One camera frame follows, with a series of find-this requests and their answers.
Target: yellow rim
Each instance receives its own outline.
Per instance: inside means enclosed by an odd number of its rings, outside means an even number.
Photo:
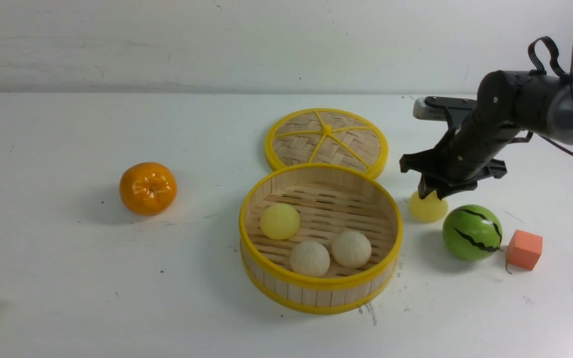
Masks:
[[[375,297],[377,297],[386,288],[386,286],[388,286],[389,281],[391,280],[393,274],[395,273],[395,268],[393,268],[391,274],[388,277],[386,277],[386,280],[384,281],[384,283],[382,283],[382,285],[378,289],[373,291],[372,294],[369,294],[368,296],[360,299],[359,301],[355,301],[349,304],[344,304],[343,306],[317,307],[317,306],[307,306],[306,304],[289,301],[288,299],[281,297],[280,295],[277,295],[275,292],[271,292],[270,290],[268,290],[268,288],[264,287],[260,283],[260,281],[258,281],[258,279],[255,278],[255,276],[253,276],[252,272],[249,270],[249,267],[245,262],[245,258],[243,258],[243,266],[245,267],[247,276],[249,277],[253,285],[257,287],[258,290],[260,290],[264,295],[266,295],[266,297],[281,304],[282,306],[291,308],[292,310],[304,313],[312,313],[316,315],[335,315],[337,313],[348,312],[354,310],[355,308],[364,306],[364,304],[367,304],[368,302],[371,302],[373,299],[375,299]]]
[[[249,204],[249,201],[251,200],[253,193],[255,193],[255,191],[257,191],[258,188],[260,188],[260,186],[262,186],[264,183],[266,183],[266,181],[271,180],[273,177],[277,177],[278,175],[280,175],[282,173],[290,172],[292,170],[299,170],[301,168],[311,168],[311,167],[332,168],[335,170],[343,170],[345,172],[350,172],[354,175],[357,175],[358,177],[362,177],[363,179],[365,179],[369,183],[373,184],[373,186],[375,186],[375,188],[377,188],[382,193],[384,193],[384,195],[386,195],[386,198],[388,199],[391,206],[393,206],[393,209],[395,210],[395,218],[397,220],[397,233],[396,233],[395,245],[393,245],[393,249],[391,249],[389,254],[384,259],[382,259],[382,261],[377,263],[377,265],[375,265],[374,267],[372,267],[368,270],[365,270],[363,272],[360,272],[358,274],[354,274],[352,276],[346,276],[346,277],[317,278],[317,277],[304,276],[302,274],[297,274],[295,272],[281,268],[278,265],[274,264],[269,259],[265,258],[261,254],[261,252],[259,252],[255,248],[253,243],[251,242],[251,239],[249,238],[249,235],[247,234],[246,228],[245,228],[245,210]],[[388,265],[390,265],[392,263],[392,261],[397,257],[399,250],[401,248],[401,245],[402,245],[402,241],[403,241],[403,238],[402,238],[402,236],[403,236],[402,235],[403,224],[402,224],[401,215],[399,213],[399,208],[397,207],[395,201],[390,196],[390,194],[386,191],[386,189],[384,189],[377,181],[367,177],[362,172],[358,172],[357,170],[349,169],[346,167],[329,165],[326,163],[312,163],[312,164],[289,166],[289,167],[277,170],[276,172],[271,173],[268,177],[265,177],[264,179],[259,181],[259,183],[257,183],[252,188],[252,190],[250,190],[250,192],[247,194],[247,196],[245,197],[245,201],[243,202],[243,205],[240,209],[238,226],[239,226],[239,230],[240,230],[240,237],[241,237],[242,244],[247,248],[251,258],[253,259],[253,261],[255,261],[255,263],[259,267],[261,267],[263,270],[271,272],[271,274],[273,276],[275,276],[275,278],[280,279],[286,283],[291,283],[291,284],[294,284],[296,286],[300,286],[300,287],[304,287],[304,288],[311,288],[311,289],[323,288],[325,290],[339,290],[339,289],[359,286],[359,285],[362,285],[364,283],[367,283],[368,281],[371,281],[371,279],[374,279],[376,276],[382,274],[382,272],[384,272],[384,270],[388,267]]]
[[[359,120],[360,122],[365,124],[365,126],[363,126],[363,127],[345,127],[345,128],[341,129],[342,131],[350,130],[350,129],[370,129],[371,131],[375,132],[375,135],[380,140],[380,155],[375,160],[375,163],[373,163],[372,165],[368,165],[368,164],[364,163],[364,161],[362,161],[362,159],[359,156],[357,156],[357,154],[354,154],[354,153],[352,153],[352,154],[353,154],[353,156],[355,156],[356,159],[358,159],[360,162],[362,162],[362,164],[366,165],[366,170],[364,170],[364,175],[366,175],[366,177],[369,177],[371,179],[375,179],[375,178],[379,177],[380,174],[382,174],[382,172],[384,172],[384,167],[386,166],[386,161],[388,159],[388,142],[386,142],[386,138],[384,137],[384,134],[380,131],[379,128],[375,127],[374,124],[370,123],[368,120],[365,120],[361,116],[358,116],[358,115],[351,113],[351,112],[342,111],[341,109],[334,109],[334,108],[303,109],[301,111],[293,112],[293,113],[285,116],[281,120],[278,120],[277,123],[275,123],[273,125],[273,127],[271,127],[271,129],[269,129],[269,133],[267,134],[266,139],[264,140],[264,153],[265,153],[265,156],[267,157],[267,162],[269,163],[269,166],[271,167],[272,170],[280,170],[280,169],[287,167],[284,163],[282,163],[280,158],[278,158],[278,155],[275,153],[275,151],[273,151],[273,140],[277,137],[276,131],[280,127],[282,127],[282,125],[285,122],[291,120],[295,116],[299,116],[299,115],[302,115],[305,113],[311,113],[311,112],[315,113],[315,115],[318,117],[318,120],[320,120],[320,123],[323,123],[323,122],[321,121],[321,118],[320,118],[320,115],[318,114],[318,112],[336,112],[336,113],[340,113],[340,114],[355,118],[356,120]],[[332,131],[332,133],[335,133],[337,131],[340,131],[340,129],[335,129],[334,131]],[[291,134],[298,134],[298,133],[320,133],[320,134],[323,134],[322,131],[298,131],[298,132],[280,134],[278,137],[291,135]],[[320,138],[320,143],[318,143],[318,145],[321,144],[322,140],[325,139],[325,137],[326,136],[323,136],[323,138]],[[343,142],[341,142],[335,138],[334,138],[334,140],[337,141],[337,143],[339,145],[341,145],[344,149],[347,149],[346,144],[344,144]]]

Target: toy fruit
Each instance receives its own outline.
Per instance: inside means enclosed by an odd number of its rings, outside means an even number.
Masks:
[[[330,267],[328,250],[319,242],[301,242],[291,251],[289,265],[295,273],[322,277]]]
[[[300,228],[300,213],[289,204],[273,204],[260,217],[262,233],[273,240],[286,240]]]
[[[448,214],[443,225],[443,239],[454,256],[478,261],[500,248],[503,231],[498,218],[479,205],[464,205]]]
[[[425,199],[419,198],[419,192],[412,193],[408,201],[410,212],[420,222],[436,222],[448,213],[448,202],[437,197],[437,192],[430,193]]]
[[[371,258],[371,242],[359,231],[344,231],[333,239],[333,259],[342,267],[359,268]]]
[[[176,199],[176,180],[166,166],[140,163],[123,173],[119,192],[123,204],[138,215],[157,215]]]

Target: steamer basket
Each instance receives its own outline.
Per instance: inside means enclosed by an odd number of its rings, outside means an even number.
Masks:
[[[287,240],[271,240],[260,230],[262,212],[276,202],[300,213],[300,229]],[[357,170],[328,164],[290,166],[264,178],[245,198],[239,226],[251,281],[274,301],[307,313],[341,313],[371,301],[392,277],[402,245],[402,220],[389,193]],[[331,258],[321,278],[288,270],[298,243],[315,240],[330,253],[330,243],[345,230],[360,231],[371,242],[366,265],[348,269]]]
[[[305,163],[328,163],[377,178],[386,166],[388,143],[361,116],[334,108],[311,108],[278,120],[264,140],[273,170]]]

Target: white wall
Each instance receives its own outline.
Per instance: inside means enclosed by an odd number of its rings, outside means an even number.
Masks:
[[[569,70],[573,2],[450,3],[0,0],[0,90],[472,93],[542,35]]]

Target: yellow ball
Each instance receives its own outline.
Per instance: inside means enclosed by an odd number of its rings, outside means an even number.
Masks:
[[[420,222],[436,222],[448,213],[448,202],[437,197],[437,192],[430,193],[425,199],[414,192],[408,201],[410,212]]]
[[[260,217],[262,233],[273,240],[286,240],[300,228],[300,213],[289,204],[269,206]]]

